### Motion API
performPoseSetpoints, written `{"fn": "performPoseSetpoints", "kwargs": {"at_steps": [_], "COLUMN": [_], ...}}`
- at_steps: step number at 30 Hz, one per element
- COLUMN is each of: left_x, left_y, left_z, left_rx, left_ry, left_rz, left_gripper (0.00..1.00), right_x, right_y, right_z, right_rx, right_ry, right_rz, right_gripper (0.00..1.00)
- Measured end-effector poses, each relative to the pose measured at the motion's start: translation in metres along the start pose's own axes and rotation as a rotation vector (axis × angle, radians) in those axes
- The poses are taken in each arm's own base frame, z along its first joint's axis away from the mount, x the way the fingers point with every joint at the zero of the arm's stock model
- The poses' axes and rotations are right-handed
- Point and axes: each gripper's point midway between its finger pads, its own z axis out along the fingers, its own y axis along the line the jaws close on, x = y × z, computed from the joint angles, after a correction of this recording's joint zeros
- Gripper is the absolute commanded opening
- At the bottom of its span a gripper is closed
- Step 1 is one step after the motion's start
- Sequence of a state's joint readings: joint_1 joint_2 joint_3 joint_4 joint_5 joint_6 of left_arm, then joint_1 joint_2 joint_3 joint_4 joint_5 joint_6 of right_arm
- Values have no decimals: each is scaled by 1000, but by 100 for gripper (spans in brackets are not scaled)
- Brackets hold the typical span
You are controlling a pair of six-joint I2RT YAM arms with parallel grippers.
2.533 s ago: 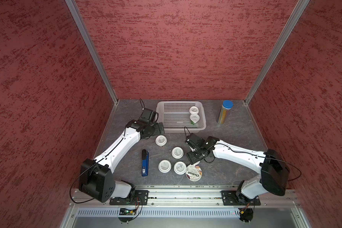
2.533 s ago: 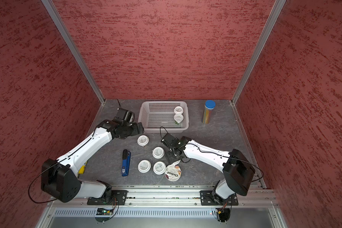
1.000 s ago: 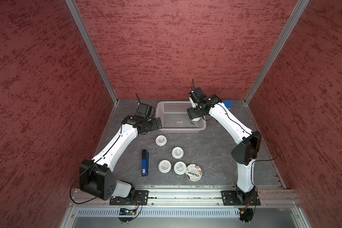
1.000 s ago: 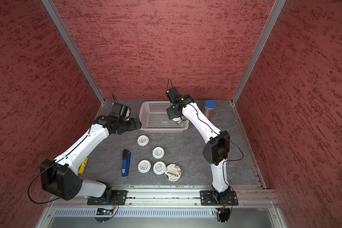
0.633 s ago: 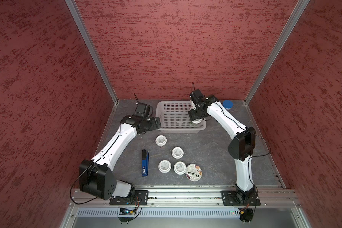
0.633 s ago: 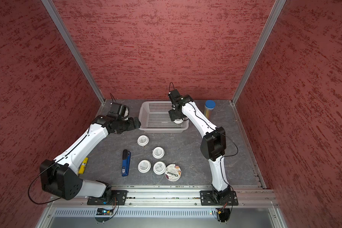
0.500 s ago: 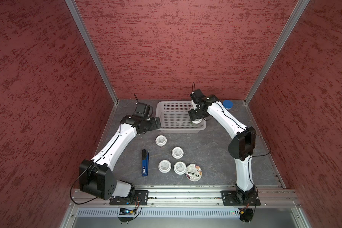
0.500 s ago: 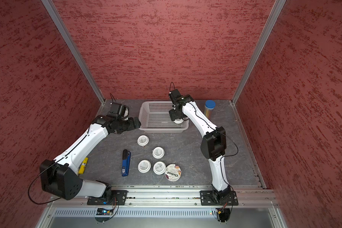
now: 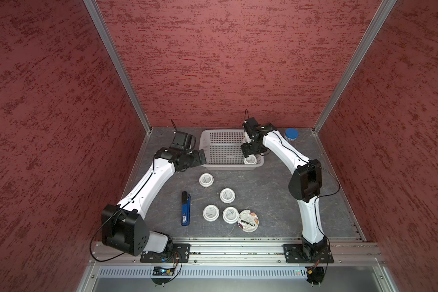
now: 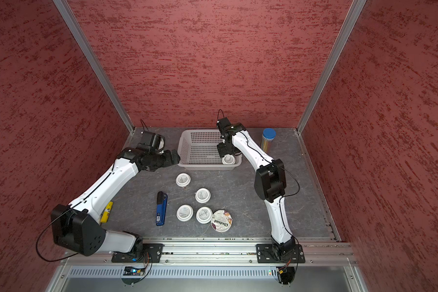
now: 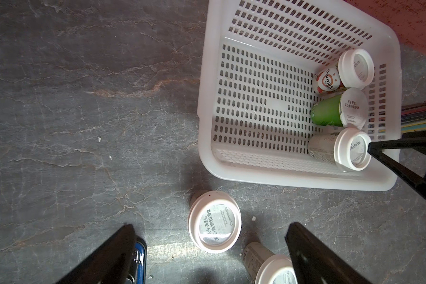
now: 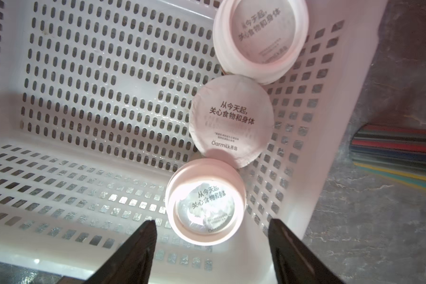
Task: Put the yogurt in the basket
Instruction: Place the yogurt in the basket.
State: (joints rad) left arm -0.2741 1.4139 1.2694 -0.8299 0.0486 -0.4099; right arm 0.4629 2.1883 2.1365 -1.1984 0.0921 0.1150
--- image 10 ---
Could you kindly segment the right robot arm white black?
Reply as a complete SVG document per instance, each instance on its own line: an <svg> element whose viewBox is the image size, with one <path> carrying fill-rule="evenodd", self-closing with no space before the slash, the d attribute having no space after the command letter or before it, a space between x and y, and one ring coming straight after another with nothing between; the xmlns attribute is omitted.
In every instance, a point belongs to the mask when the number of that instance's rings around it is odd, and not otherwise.
<svg viewBox="0 0 438 292"><path fill-rule="evenodd" d="M271 223L273 257L287 261L298 250L290 231L285 211L286 170L280 159L273 159L254 142L241 124L231 124L228 118L217 121L222 142L217 146L220 157L243 155L255 170L254 189L264 201Z"/></svg>

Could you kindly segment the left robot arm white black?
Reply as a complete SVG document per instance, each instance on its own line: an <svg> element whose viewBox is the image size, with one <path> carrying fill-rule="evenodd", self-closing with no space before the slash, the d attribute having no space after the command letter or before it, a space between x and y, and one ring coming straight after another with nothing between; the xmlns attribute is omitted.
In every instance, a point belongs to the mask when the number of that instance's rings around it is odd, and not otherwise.
<svg viewBox="0 0 438 292"><path fill-rule="evenodd" d="M177 151L146 152L125 148L109 169L84 193L51 212L52 237L56 245L83 256L96 253L137 253L142 238L130 232L105 230L100 221L108 203L141 171L177 165Z"/></svg>

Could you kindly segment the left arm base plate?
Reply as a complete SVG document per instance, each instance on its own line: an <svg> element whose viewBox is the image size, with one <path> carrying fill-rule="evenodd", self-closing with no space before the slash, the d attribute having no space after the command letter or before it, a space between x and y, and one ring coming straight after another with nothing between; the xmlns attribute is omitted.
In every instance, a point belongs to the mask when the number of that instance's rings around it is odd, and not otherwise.
<svg viewBox="0 0 438 292"><path fill-rule="evenodd" d="M138 264L160 262L164 245L162 243L137 244L128 253L114 252L111 262L117 264Z"/></svg>

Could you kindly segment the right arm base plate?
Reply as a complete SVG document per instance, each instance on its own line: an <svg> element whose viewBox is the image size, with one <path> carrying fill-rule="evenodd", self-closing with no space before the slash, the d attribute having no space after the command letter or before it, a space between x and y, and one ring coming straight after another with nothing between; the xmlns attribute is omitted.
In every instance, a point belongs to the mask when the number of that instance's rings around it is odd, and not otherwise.
<svg viewBox="0 0 438 292"><path fill-rule="evenodd" d="M290 249L278 249L272 244L257 244L255 246L259 264L304 264L305 255L301 245L296 244Z"/></svg>

